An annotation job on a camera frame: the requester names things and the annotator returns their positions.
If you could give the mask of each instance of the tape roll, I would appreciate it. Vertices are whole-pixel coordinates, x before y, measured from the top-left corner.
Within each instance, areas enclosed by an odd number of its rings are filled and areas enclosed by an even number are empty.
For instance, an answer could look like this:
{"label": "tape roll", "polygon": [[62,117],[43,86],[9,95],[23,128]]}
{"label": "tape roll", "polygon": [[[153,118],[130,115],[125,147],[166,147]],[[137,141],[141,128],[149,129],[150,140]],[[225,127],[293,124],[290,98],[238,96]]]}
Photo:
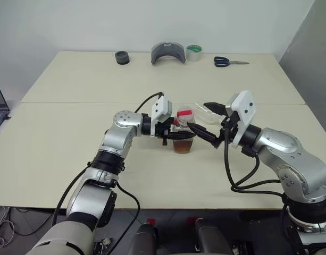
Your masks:
{"label": "tape roll", "polygon": [[125,51],[116,52],[114,54],[115,60],[120,65],[126,65],[130,62],[129,54]]}
{"label": "tape roll", "polygon": [[202,48],[199,45],[189,45],[186,48],[186,59],[188,61],[198,61],[202,58]]}

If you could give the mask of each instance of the black tape roll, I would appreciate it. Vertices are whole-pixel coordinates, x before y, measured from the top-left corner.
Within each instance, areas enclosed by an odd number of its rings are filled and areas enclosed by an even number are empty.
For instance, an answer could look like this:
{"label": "black tape roll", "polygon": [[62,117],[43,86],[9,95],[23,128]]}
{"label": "black tape roll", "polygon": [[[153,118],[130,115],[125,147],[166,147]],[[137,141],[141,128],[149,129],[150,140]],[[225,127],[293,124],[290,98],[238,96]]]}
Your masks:
{"label": "black tape roll", "polygon": [[130,62],[129,54],[125,51],[116,52],[114,55],[116,62],[120,65],[126,65]]}

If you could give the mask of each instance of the black cable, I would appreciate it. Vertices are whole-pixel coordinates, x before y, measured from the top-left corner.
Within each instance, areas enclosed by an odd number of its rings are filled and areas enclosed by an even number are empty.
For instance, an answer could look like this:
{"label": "black cable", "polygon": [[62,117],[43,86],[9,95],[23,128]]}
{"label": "black cable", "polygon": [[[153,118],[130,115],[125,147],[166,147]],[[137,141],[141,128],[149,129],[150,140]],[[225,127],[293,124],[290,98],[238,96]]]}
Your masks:
{"label": "black cable", "polygon": [[52,219],[52,227],[56,224],[57,221],[57,215],[58,212],[60,211],[61,205],[63,203],[63,201],[65,200],[68,192],[70,191],[70,189],[73,187],[73,185],[75,184],[75,182],[85,173],[86,169],[89,167],[90,163],[88,162],[87,166],[85,167],[85,169],[83,169],[74,179],[73,181],[71,181],[71,183],[68,185],[67,189],[65,190],[65,192],[62,194],[60,201],[58,202],[55,211],[53,213],[53,219]]}
{"label": "black cable", "polygon": [[139,212],[140,212],[140,204],[139,204],[139,201],[138,199],[132,195],[130,192],[124,190],[119,182],[116,184],[116,186],[118,187],[118,189],[120,189],[122,192],[124,192],[126,195],[132,197],[134,199],[134,201],[137,203],[137,212],[136,214],[134,215],[132,221],[130,222],[130,224],[127,226],[127,228],[122,232],[122,234],[120,235],[120,237],[118,238],[118,240],[116,241],[116,243],[112,246],[112,248],[110,249],[110,251],[107,253],[107,255],[110,255],[111,252],[116,248],[116,246],[120,243],[120,241],[122,240],[122,238],[126,235],[127,231],[130,229],[130,227],[132,226],[132,224],[136,221],[138,215],[139,215]]}
{"label": "black cable", "polygon": [[[11,217],[11,214],[12,214],[12,208],[9,210],[9,215],[8,215],[8,218],[9,218],[9,221],[11,221],[11,222],[13,222],[12,221],[12,217]],[[17,235],[20,235],[20,236],[29,236],[29,235],[33,235],[35,232],[38,232],[46,223],[47,223],[47,221],[49,220],[49,218],[52,216],[52,214],[48,217],[48,218],[46,218],[46,220],[44,221],[44,222],[42,222],[41,223],[41,225],[37,228],[37,229],[35,229],[34,231],[32,231],[32,232],[30,232],[30,233],[28,233],[28,234],[21,234],[20,232],[18,232],[17,230],[16,230],[16,228],[15,228],[15,226],[14,226],[14,232],[15,232],[15,234],[17,234]]]}
{"label": "black cable", "polygon": [[[258,159],[257,156],[255,158],[256,158],[256,165],[259,166],[260,160]],[[266,183],[280,183],[279,180],[265,180],[265,181],[260,181],[260,182],[257,182],[257,183],[251,184],[251,185],[247,185],[247,186],[236,185],[236,183],[232,179],[230,167],[229,167],[229,130],[228,129],[225,129],[225,131],[224,131],[224,165],[225,165],[225,171],[227,173],[227,177],[231,184],[232,191],[238,192],[238,193],[250,193],[250,194],[271,194],[271,195],[276,195],[276,196],[282,197],[282,194],[274,192],[274,191],[254,191],[254,190],[248,191],[248,190],[245,190],[245,189],[253,188],[253,187],[260,186],[260,185],[263,185]],[[247,176],[250,176],[250,175],[252,176],[255,172],[256,172],[256,166]],[[247,176],[245,176],[239,182],[242,183],[242,180],[246,181],[248,179],[248,178],[246,178]]]}
{"label": "black cable", "polygon": [[254,158],[256,160],[256,164],[255,164],[253,170],[249,174],[247,174],[246,176],[244,176],[241,180],[239,180],[237,183],[235,183],[236,186],[244,183],[246,180],[248,180],[249,178],[251,178],[257,172],[257,170],[258,170],[258,168],[260,166],[260,158],[258,156],[255,156]]}
{"label": "black cable", "polygon": [[142,106],[143,106],[144,104],[146,104],[146,102],[149,101],[151,98],[153,98],[153,97],[155,97],[155,96],[159,96],[159,97],[161,97],[162,95],[164,95],[163,92],[158,92],[158,93],[156,93],[156,94],[153,94],[153,95],[149,96],[148,98],[145,99],[144,102],[141,103],[141,105],[139,105],[139,107],[135,110],[135,113],[137,113],[137,112],[142,108]]}

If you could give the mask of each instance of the table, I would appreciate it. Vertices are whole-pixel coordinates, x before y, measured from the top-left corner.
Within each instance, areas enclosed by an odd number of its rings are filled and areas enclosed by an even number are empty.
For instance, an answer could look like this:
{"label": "table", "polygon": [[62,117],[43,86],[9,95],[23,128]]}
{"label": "table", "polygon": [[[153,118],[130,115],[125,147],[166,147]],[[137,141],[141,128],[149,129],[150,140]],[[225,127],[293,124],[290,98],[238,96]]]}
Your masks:
{"label": "table", "polygon": [[151,65],[150,53],[129,53],[119,65],[111,52],[59,52],[23,102],[141,103],[164,91],[174,103],[226,103],[250,90],[256,103],[304,104],[273,55],[216,54],[248,65],[215,67],[215,54],[182,64],[162,59]]}
{"label": "table", "polygon": [[[174,111],[179,106],[174,104]],[[95,156],[113,114],[136,107],[22,103],[0,135],[0,205],[56,207],[69,182]],[[150,107],[147,104],[143,112]],[[304,148],[326,163],[326,133],[306,105],[257,104],[254,124],[296,135]],[[219,130],[218,125],[206,127]],[[171,142],[163,147],[159,139],[140,137],[133,140],[119,181],[143,208],[281,208],[281,200],[272,195],[231,192],[223,162],[223,146],[215,150],[201,139],[195,139],[191,153],[180,155],[173,152]],[[252,169],[254,160],[232,148],[230,165],[238,180]],[[251,181],[274,178],[273,171],[261,164]],[[281,192],[279,184],[265,188]],[[116,193],[117,208],[135,207],[132,199],[117,189]]]}

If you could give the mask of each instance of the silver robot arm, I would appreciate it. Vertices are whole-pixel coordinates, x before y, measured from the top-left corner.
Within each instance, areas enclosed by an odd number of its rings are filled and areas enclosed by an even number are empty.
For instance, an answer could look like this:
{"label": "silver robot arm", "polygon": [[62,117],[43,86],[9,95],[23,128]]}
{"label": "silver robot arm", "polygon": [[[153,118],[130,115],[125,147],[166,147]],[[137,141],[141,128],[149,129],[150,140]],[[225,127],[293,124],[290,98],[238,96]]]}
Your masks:
{"label": "silver robot arm", "polygon": [[199,137],[215,148],[225,140],[225,130],[230,133],[234,148],[258,154],[261,161],[278,176],[285,192],[283,202],[288,206],[289,218],[303,245],[326,243],[326,165],[307,152],[292,134],[251,125],[256,112],[252,95],[242,91],[226,105],[205,103],[214,113],[225,115],[220,136],[204,127],[188,123]]}
{"label": "silver robot arm", "polygon": [[288,198],[300,203],[326,199],[326,165],[308,153],[295,136],[266,128],[253,148],[277,174]]}
{"label": "silver robot arm", "polygon": [[124,159],[134,137],[150,135],[166,139],[187,139],[191,132],[170,132],[173,123],[171,102],[161,96],[152,107],[152,115],[121,111],[105,133],[98,153],[83,174],[67,206],[65,221],[54,225],[27,255],[92,254],[94,232],[111,218],[116,193],[112,191],[124,170]]}

